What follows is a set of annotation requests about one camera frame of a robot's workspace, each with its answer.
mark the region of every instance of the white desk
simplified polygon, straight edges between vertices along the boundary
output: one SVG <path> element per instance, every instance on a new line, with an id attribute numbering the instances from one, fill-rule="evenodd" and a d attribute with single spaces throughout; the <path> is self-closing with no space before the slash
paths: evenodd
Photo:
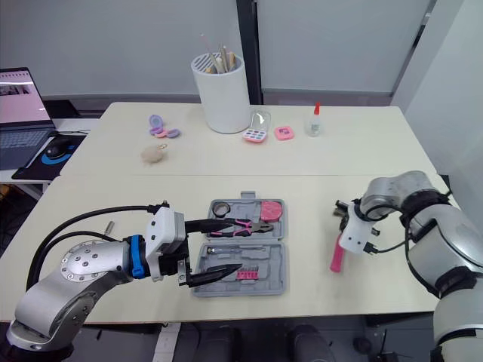
<path id="1" fill-rule="evenodd" d="M 310 138 L 307 106 L 253 106 L 272 115 L 268 139 L 249 143 L 240 133 L 220 134 L 205 123 L 200 104 L 113 103 L 81 144 L 62 175 L 396 175 L 435 173 L 397 107 L 322 107 L 323 133 Z M 149 135 L 148 117 L 159 114 L 176 139 Z M 278 141 L 275 127 L 290 125 L 295 138 Z M 143 164 L 148 145 L 167 143 L 166 157 Z"/>
<path id="2" fill-rule="evenodd" d="M 442 191 L 439 176 L 430 178 Z M 155 204 L 167 199 L 184 213 L 185 220 L 204 218 L 211 200 L 237 198 L 240 191 L 255 190 L 259 198 L 282 198 L 288 211 L 288 288 L 281 296 L 230 298 L 194 297 L 177 279 L 150 278 L 109 291 L 97 303 L 88 322 L 153 322 L 270 318 L 307 315 L 372 314 L 432 311 L 437 299 L 427 293 L 409 272 L 403 249 L 369 256 L 347 253 L 343 272 L 329 264 L 340 219 L 332 216 L 336 199 L 362 195 L 373 176 L 61 176 L 53 181 L 0 259 L 0 320 L 14 316 L 24 293 L 26 274 L 34 251 L 44 236 L 66 219 L 101 207 Z M 149 215 L 139 211 L 85 220 L 73 230 L 102 232 L 115 221 L 112 236 L 143 233 Z M 373 237 L 379 248 L 398 243 L 403 228 L 398 216 L 377 224 Z M 193 267 L 203 237 L 189 238 Z M 59 265 L 62 255 L 85 238 L 55 247 L 43 275 Z"/>
<path id="3" fill-rule="evenodd" d="M 58 118 L 53 119 L 52 121 L 55 125 L 55 129 L 60 132 L 73 130 L 93 130 L 99 124 L 98 118 Z M 47 141 L 45 141 L 44 145 L 40 148 L 35 157 L 44 150 L 51 140 L 52 139 L 49 138 Z M 17 169 L 0 170 L 0 183 L 16 185 L 19 189 L 23 190 L 26 194 L 32 196 L 36 200 L 40 199 L 42 194 L 38 191 L 38 189 L 33 188 L 31 185 L 42 184 L 43 188 L 45 189 L 45 187 L 51 182 L 50 180 L 43 179 L 12 179 L 12 176 L 16 172 Z"/>

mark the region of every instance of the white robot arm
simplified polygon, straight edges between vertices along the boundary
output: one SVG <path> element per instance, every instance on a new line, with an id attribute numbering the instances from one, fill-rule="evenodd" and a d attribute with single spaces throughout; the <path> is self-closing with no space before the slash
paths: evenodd
<path id="1" fill-rule="evenodd" d="M 482 361 L 483 237 L 463 212 L 420 171 L 374 179 L 361 199 L 337 206 L 346 213 L 340 246 L 353 253 L 377 252 L 369 242 L 374 223 L 401 212 L 409 269 L 440 299 L 431 361 Z"/>
<path id="2" fill-rule="evenodd" d="M 161 281 L 164 275 L 178 274 L 179 285 L 196 287 L 218 281 L 242 266 L 220 265 L 192 275 L 187 234 L 215 232 L 232 224 L 213 219 L 185 222 L 183 214 L 174 212 L 167 202 L 151 209 L 154 215 L 145 238 L 133 235 L 123 241 L 81 243 L 41 281 L 38 275 L 47 252 L 39 251 L 43 259 L 34 258 L 29 289 L 17 305 L 6 343 L 0 346 L 0 360 L 51 362 L 67 358 L 73 350 L 72 340 L 96 302 L 116 285 L 149 276 Z M 50 250 L 53 245 L 48 245 L 46 249 Z"/>

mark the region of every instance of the blue mouse pad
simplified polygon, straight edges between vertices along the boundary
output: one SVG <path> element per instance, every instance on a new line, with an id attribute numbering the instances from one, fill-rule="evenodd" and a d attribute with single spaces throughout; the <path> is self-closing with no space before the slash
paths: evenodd
<path id="1" fill-rule="evenodd" d="M 62 137 L 67 139 L 70 145 L 67 147 L 67 152 L 58 158 L 50 159 L 45 154 L 45 150 L 49 145 L 56 140 L 56 138 Z M 12 176 L 12 179 L 55 179 L 60 175 L 60 170 L 66 162 L 69 160 L 70 156 L 74 153 L 77 147 L 84 140 L 85 136 L 67 136 L 60 135 L 55 137 L 49 142 L 47 147 L 38 154 L 35 160 L 28 167 L 21 167 Z"/>

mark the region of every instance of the toolbox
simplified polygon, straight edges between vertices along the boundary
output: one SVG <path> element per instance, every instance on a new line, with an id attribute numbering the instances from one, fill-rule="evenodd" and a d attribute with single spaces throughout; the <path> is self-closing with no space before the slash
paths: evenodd
<path id="1" fill-rule="evenodd" d="M 261 220 L 262 203 L 278 203 L 281 206 L 279 218 L 266 222 Z M 193 288 L 195 296 L 270 296 L 285 291 L 287 254 L 282 238 L 285 236 L 287 211 L 283 200 L 258 199 L 255 192 L 242 192 L 240 199 L 213 200 L 208 219 L 249 219 L 254 223 L 267 223 L 272 229 L 240 236 L 243 235 L 243 227 L 234 225 L 222 230 L 223 236 L 221 233 L 216 237 L 216 233 L 206 234 L 208 241 L 200 249 L 196 273 L 225 264 L 243 266 L 219 281 Z"/>

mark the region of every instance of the gray plastic tool case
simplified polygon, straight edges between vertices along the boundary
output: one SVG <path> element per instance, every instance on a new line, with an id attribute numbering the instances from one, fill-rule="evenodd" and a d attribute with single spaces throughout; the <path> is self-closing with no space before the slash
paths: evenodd
<path id="1" fill-rule="evenodd" d="M 236 272 L 220 281 L 193 288 L 195 296 L 270 296 L 282 294 L 287 287 L 285 245 L 281 239 L 285 236 L 287 211 L 285 203 L 279 199 L 257 199 L 255 192 L 242 192 L 240 199 L 213 200 L 208 211 L 208 218 L 216 219 L 213 205 L 226 202 L 230 212 L 224 217 L 260 221 L 262 201 L 276 201 L 281 204 L 282 214 L 278 222 L 270 222 L 273 230 L 265 233 L 253 233 L 250 236 L 232 238 L 209 238 L 200 249 L 196 272 L 223 264 L 243 264 L 242 268 L 258 267 L 258 280 L 237 280 Z M 239 253 L 208 254 L 209 247 L 234 247 L 236 249 L 261 247 L 265 250 L 243 250 Z"/>

